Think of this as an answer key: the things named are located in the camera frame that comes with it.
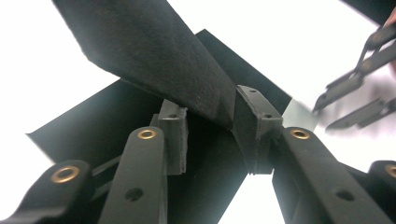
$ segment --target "white background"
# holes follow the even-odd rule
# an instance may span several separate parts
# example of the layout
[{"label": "white background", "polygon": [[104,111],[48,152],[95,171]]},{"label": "white background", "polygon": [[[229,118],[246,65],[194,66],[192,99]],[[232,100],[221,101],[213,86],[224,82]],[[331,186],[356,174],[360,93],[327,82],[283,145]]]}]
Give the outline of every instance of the white background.
[{"label": "white background", "polygon": [[[376,29],[334,0],[169,2],[194,33],[207,29],[308,109],[326,84],[355,66]],[[51,1],[1,1],[0,27],[1,219],[51,165],[24,134],[118,78],[86,60]],[[372,161],[396,160],[394,115],[363,130],[323,129],[351,108],[396,96],[395,87],[384,67],[325,111],[316,134],[339,161],[367,171]],[[283,223],[270,181],[249,176],[221,223]]]}]

